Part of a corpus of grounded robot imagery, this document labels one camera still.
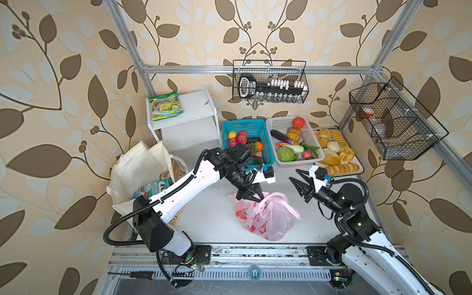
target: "bread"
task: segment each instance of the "bread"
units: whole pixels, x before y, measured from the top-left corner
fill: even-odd
[[[350,162],[354,159],[355,152],[348,146],[342,147],[341,150],[337,153],[341,161]]]
[[[320,140],[318,141],[320,143],[320,147],[322,149],[324,149],[326,147],[326,144],[329,143],[329,139],[328,138],[320,138]]]
[[[326,144],[326,147],[332,150],[333,152],[339,152],[341,150],[341,147],[339,146],[337,141],[330,141]]]
[[[339,156],[335,152],[333,152],[330,149],[323,149],[323,152],[325,154],[325,158],[323,161],[319,161],[318,162],[319,164],[328,165],[328,166],[341,164],[341,160],[339,159]]]
[[[344,139],[343,134],[341,131],[334,129],[331,131],[331,137],[333,138],[334,141],[337,141],[341,147],[347,146],[346,139]]]
[[[331,131],[329,131],[327,129],[321,129],[320,130],[320,137],[330,139],[331,138]]]
[[[347,163],[335,166],[329,166],[326,168],[328,174],[331,176],[344,176],[355,173],[359,171],[361,168],[359,165],[355,163]]]

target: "blue plastic basket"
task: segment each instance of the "blue plastic basket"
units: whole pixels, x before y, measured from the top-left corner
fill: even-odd
[[[274,164],[274,155],[270,146],[269,136],[267,135],[267,128],[264,120],[261,119],[244,119],[244,120],[232,120],[223,123],[223,150],[229,148],[228,133],[230,131],[239,133],[239,131],[246,131],[247,137],[257,136],[261,139],[261,143],[264,146],[262,149],[262,156],[267,166]],[[249,170],[257,168],[254,165],[254,160],[251,160],[247,165]]]

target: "baguette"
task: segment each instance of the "baguette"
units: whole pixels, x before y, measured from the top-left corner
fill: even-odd
[[[344,176],[355,173],[359,171],[361,168],[356,163],[347,163],[335,166],[329,166],[326,168],[328,171],[328,175],[330,176]]]

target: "white plastic basket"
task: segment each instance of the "white plastic basket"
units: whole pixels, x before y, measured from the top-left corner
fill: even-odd
[[[290,127],[293,127],[292,121],[296,117],[301,117],[303,118],[303,120],[305,120],[305,126],[302,128],[302,139],[300,139],[300,141],[304,140],[309,146],[319,147],[318,158],[313,159],[313,160],[300,160],[300,157],[299,157],[299,160],[296,160],[296,161],[281,162],[277,157],[277,150],[279,149],[279,147],[275,145],[276,143],[279,143],[281,141],[270,136],[270,131],[277,130],[277,131],[282,132],[283,134],[287,134],[287,129],[289,129]],[[310,126],[310,123],[308,123],[308,120],[305,117],[287,116],[287,117],[270,118],[270,119],[267,119],[266,121],[266,127],[267,127],[267,132],[269,134],[270,145],[272,146],[272,151],[274,153],[275,161],[280,167],[307,165],[310,163],[322,161],[324,159],[325,155],[322,148],[320,147],[320,143],[318,142],[318,139],[316,138],[316,135],[313,132],[312,127]]]

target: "wire mesh basket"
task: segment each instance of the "wire mesh basket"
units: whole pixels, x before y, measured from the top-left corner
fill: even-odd
[[[235,59],[233,97],[249,103],[304,103],[309,92],[305,66],[306,61]]]
[[[401,90],[412,97],[414,106],[400,96]],[[349,103],[384,160],[415,160],[449,134],[395,77],[388,83],[370,83],[352,90]]]

